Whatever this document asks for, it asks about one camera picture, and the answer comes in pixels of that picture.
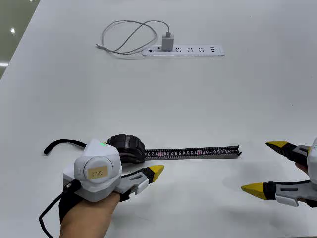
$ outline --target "power outlet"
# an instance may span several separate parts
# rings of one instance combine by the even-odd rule
[[[174,45],[172,51],[162,51],[160,45],[143,49],[144,56],[224,56],[220,45]]]

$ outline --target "hand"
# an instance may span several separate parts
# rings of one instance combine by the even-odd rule
[[[308,175],[308,168],[304,165],[295,163],[296,167],[299,168],[300,170],[304,171]]]
[[[81,201],[63,218],[60,238],[103,238],[119,201],[117,193],[99,202]]]

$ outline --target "black cable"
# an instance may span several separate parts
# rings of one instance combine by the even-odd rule
[[[64,195],[64,193],[62,192],[57,198],[54,199],[53,202],[50,203],[50,205],[44,210],[44,212],[41,213],[41,215],[39,216],[39,221],[40,221],[40,225],[41,228],[43,230],[43,232],[49,237],[49,238],[54,238],[49,231],[46,229],[45,224],[43,222],[43,217],[48,213],[48,211],[61,199],[61,197]]]
[[[85,148],[86,147],[86,144],[81,142],[81,141],[78,141],[78,140],[68,140],[68,139],[61,139],[61,140],[56,140],[56,141],[53,141],[51,144],[49,144],[45,150],[43,151],[43,153],[45,155],[48,155],[49,152],[57,145],[61,144],[61,143],[71,143],[71,144],[74,144],[74,145],[77,145],[77,146],[80,146],[80,147],[83,147]]]
[[[79,190],[81,187],[81,183],[80,181],[74,179],[72,182],[69,182],[65,187],[63,192],[53,200],[53,202],[51,202],[48,207],[41,213],[41,215],[39,216],[39,222],[41,225],[41,228],[43,230],[43,232],[49,237],[49,238],[54,238],[49,231],[46,229],[45,224],[43,222],[43,217],[49,212],[49,210],[51,210],[51,208],[67,193],[74,193],[77,190]]]

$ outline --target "table surface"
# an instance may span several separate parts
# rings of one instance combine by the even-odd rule
[[[307,179],[265,142],[309,145],[316,136],[316,9],[314,0],[41,0],[0,81],[1,236],[44,236],[38,215],[81,154],[64,144],[44,157],[51,141],[120,133],[147,148],[239,143],[242,155],[140,165],[165,169],[118,205],[109,237],[316,235],[316,210],[240,189]],[[96,49],[102,29],[120,19],[164,20],[176,44],[221,44],[226,55],[121,59]],[[131,27],[113,30],[108,45]],[[132,44],[148,36],[144,30]],[[57,207],[45,222],[57,237]]]

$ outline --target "white plastic housing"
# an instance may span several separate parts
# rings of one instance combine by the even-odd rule
[[[107,197],[118,186],[121,174],[122,166],[117,149],[92,139],[85,147],[83,155],[64,169],[63,182],[73,179],[81,181],[82,188],[76,193],[96,202]]]
[[[308,154],[307,166],[311,183],[317,185],[317,138],[314,140]]]

